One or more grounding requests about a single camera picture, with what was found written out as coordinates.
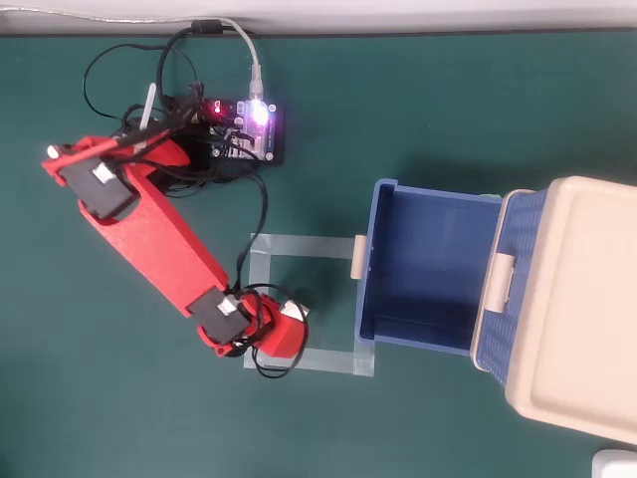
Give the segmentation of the red gripper, black servo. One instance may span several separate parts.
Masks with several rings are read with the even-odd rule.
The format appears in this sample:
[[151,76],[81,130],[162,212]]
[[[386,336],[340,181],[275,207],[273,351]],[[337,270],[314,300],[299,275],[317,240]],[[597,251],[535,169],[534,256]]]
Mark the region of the red gripper, black servo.
[[257,350],[271,358],[294,358],[302,349],[306,335],[303,314],[308,310],[292,300],[281,306],[266,294],[261,294],[260,299],[263,321],[257,332]]

